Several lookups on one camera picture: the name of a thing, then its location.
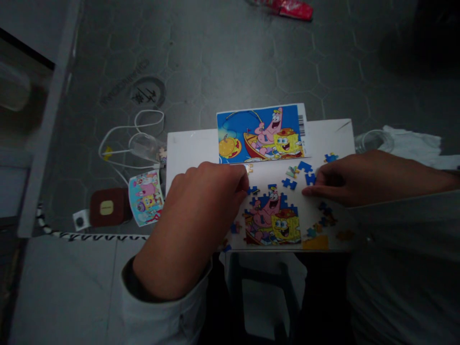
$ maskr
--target hand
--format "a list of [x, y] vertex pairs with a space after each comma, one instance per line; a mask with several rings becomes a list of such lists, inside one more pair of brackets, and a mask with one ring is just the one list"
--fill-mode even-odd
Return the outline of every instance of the hand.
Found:
[[174, 178], [161, 218], [133, 262], [153, 296], [178, 299], [196, 285], [248, 189], [244, 165], [204, 162]]
[[457, 175], [373, 150], [323, 165], [317, 171], [315, 185], [302, 193], [355, 207], [456, 188], [460, 188]]

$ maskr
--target white cloth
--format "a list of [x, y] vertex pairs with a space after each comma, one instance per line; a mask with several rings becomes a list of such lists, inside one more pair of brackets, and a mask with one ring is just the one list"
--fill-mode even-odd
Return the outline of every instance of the white cloth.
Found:
[[412, 159], [440, 170], [456, 170], [460, 166], [460, 155], [440, 156], [441, 137], [390, 126], [384, 126], [383, 130], [394, 140], [391, 153], [395, 156]]

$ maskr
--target puzzle reference picture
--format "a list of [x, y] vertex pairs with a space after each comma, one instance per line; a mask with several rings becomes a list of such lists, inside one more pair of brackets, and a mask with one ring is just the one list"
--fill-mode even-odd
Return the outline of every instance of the puzzle reference picture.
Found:
[[223, 164], [309, 157], [303, 104], [217, 114]]

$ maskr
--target glass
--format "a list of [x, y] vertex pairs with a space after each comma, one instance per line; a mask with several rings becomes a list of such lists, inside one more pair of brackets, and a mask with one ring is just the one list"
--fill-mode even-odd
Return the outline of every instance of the glass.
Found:
[[160, 161], [161, 148], [166, 150], [166, 144], [146, 133], [137, 133], [129, 141], [131, 153], [149, 161]]
[[392, 152], [394, 140], [388, 132], [374, 129], [355, 137], [356, 153], [364, 153], [371, 150]]

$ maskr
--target white cable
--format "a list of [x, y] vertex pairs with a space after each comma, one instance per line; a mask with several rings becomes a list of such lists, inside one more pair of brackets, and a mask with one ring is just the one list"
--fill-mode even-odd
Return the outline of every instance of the white cable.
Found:
[[[157, 122], [153, 122], [153, 123], [149, 123], [149, 124], [145, 124], [145, 125], [138, 125], [138, 117], [139, 115], [141, 115], [142, 113], [148, 113], [148, 112], [152, 112], [152, 113], [160, 113], [161, 114], [161, 119], [158, 120]], [[160, 133], [164, 130], [164, 112], [160, 111], [160, 110], [154, 110], [154, 109], [144, 109], [144, 110], [141, 110], [140, 112], [138, 112], [136, 114], [136, 116], [134, 117], [134, 126], [117, 126], [117, 127], [114, 127], [112, 128], [111, 130], [109, 130], [107, 132], [107, 134], [105, 135], [104, 139], [102, 139], [102, 142], [101, 144], [99, 145], [99, 149], [98, 149], [98, 154], [99, 154], [99, 157], [106, 161], [104, 159], [104, 156], [105, 155], [113, 155], [113, 154], [118, 154], [118, 153], [124, 153], [124, 152], [130, 152], [131, 150], [127, 149], [127, 150], [121, 150], [121, 151], [112, 151], [112, 152], [106, 152], [106, 153], [102, 153], [102, 148], [105, 144], [105, 142], [107, 141], [107, 138], [110, 136], [110, 134], [112, 132], [114, 132], [115, 130], [117, 129], [121, 129], [121, 128], [135, 128], [138, 133], [143, 133], [140, 131], [139, 128], [144, 128], [144, 127], [148, 127], [148, 126], [155, 126], [157, 124], [161, 123], [161, 131]], [[131, 137], [131, 139], [129, 140], [128, 142], [128, 147], [129, 145], [131, 144], [131, 141], [133, 140], [133, 138], [136, 136], [137, 134], [133, 135]], [[106, 161], [110, 164], [113, 164], [113, 165], [119, 165], [119, 166], [122, 166], [122, 167], [125, 167], [125, 168], [132, 168], [132, 169], [149, 169], [149, 168], [153, 168], [153, 169], [158, 169], [160, 167], [160, 163], [158, 161], [154, 161], [154, 165], [149, 165], [149, 166], [145, 166], [145, 167], [135, 167], [135, 166], [131, 166], [131, 165], [125, 165], [125, 164], [122, 164], [122, 163], [117, 163], [117, 162], [114, 162], [114, 161]], [[125, 183], [127, 185], [129, 185], [128, 181], [126, 180], [126, 178], [122, 175], [122, 173], [120, 171], [118, 171], [113, 165], [111, 165], [111, 167], [117, 172], [118, 175], [120, 175], [120, 177], [123, 179], [123, 181], [125, 181]]]

